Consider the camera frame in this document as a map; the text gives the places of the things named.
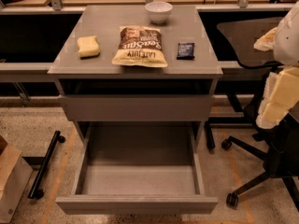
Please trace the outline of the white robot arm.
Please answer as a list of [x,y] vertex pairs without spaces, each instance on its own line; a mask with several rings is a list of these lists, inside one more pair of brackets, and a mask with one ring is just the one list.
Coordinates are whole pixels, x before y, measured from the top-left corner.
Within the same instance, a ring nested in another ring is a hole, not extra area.
[[299,2],[253,47],[261,51],[272,50],[275,60],[284,65],[299,66]]

